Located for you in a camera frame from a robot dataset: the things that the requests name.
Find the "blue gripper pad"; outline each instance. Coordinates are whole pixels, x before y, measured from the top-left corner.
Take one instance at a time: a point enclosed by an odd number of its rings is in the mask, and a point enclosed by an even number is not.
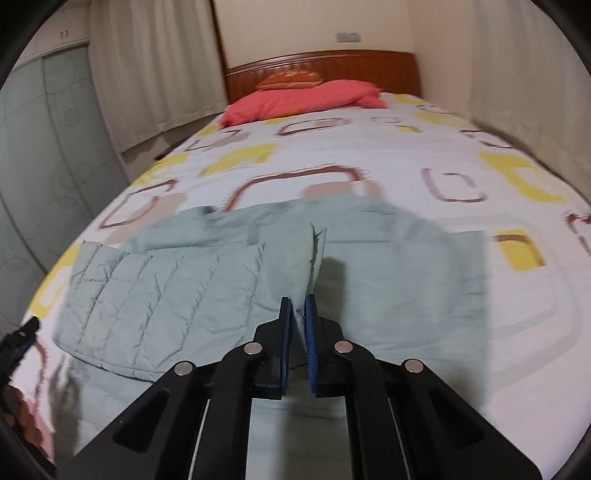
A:
[[[280,318],[284,319],[281,343],[280,386],[282,393],[285,395],[290,370],[291,325],[295,324],[294,309],[291,300],[287,298],[281,300]]]
[[[306,296],[304,303],[304,334],[306,336],[306,351],[308,354],[308,382],[310,391],[318,393],[318,360],[316,356],[316,343],[314,342],[314,317],[316,309],[313,307],[310,296]]]

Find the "orange cushion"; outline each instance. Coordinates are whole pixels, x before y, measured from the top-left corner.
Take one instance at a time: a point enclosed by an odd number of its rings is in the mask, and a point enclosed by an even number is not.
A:
[[[320,85],[324,79],[320,73],[307,70],[285,70],[269,75],[257,86],[257,90],[283,90],[287,88],[311,88]]]

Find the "white curtain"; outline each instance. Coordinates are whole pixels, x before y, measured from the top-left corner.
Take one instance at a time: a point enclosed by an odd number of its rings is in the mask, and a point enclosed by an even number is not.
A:
[[[474,120],[517,140],[591,199],[591,77],[530,0],[474,0]]]
[[[205,0],[92,0],[89,56],[119,152],[226,106]]]

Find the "bed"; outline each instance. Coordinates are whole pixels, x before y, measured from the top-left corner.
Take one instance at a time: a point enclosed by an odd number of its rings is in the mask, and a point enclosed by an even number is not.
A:
[[[58,401],[76,411],[79,395],[72,393],[68,375],[79,361],[59,350],[52,337],[83,241],[117,246],[195,206],[230,211],[349,193],[407,209],[450,232],[486,232],[486,390],[471,401],[545,479],[552,478],[591,422],[589,205],[509,143],[421,99],[412,54],[341,50],[248,64],[226,72],[230,101],[285,69],[314,70],[327,80],[374,82],[389,107],[340,108],[225,129],[213,121],[122,192],[60,258],[27,312],[42,319],[42,329],[14,385],[27,397],[41,429],[86,429],[92,437],[112,420],[87,425],[83,415],[74,416],[73,427],[55,411]],[[116,377],[101,375],[105,382]],[[146,387],[139,382],[130,388],[137,396]],[[105,395],[102,385],[81,382],[81,388]],[[111,396],[108,401],[125,408],[123,400]],[[269,415],[260,418],[259,427],[253,425],[251,478],[276,478],[289,469],[265,453],[278,435]],[[338,446],[327,446],[334,440],[327,435],[302,446],[295,458],[316,448],[328,460],[312,455],[313,468],[323,468],[326,476],[349,475]],[[53,449],[51,435],[46,437],[46,448]],[[55,438],[56,450],[63,450]]]

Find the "metal screw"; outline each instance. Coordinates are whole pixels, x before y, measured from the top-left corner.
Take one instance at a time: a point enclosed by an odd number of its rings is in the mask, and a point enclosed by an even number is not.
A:
[[[423,362],[412,359],[405,362],[404,368],[406,368],[412,374],[419,374],[423,371],[424,365]]]
[[[180,362],[174,366],[174,373],[176,373],[179,377],[183,375],[188,375],[193,371],[193,366],[189,362]]]
[[[349,353],[353,350],[353,344],[347,340],[341,340],[340,342],[335,343],[335,350],[338,353]]]
[[[256,355],[262,352],[262,345],[258,342],[250,342],[244,346],[244,351],[248,355]]]

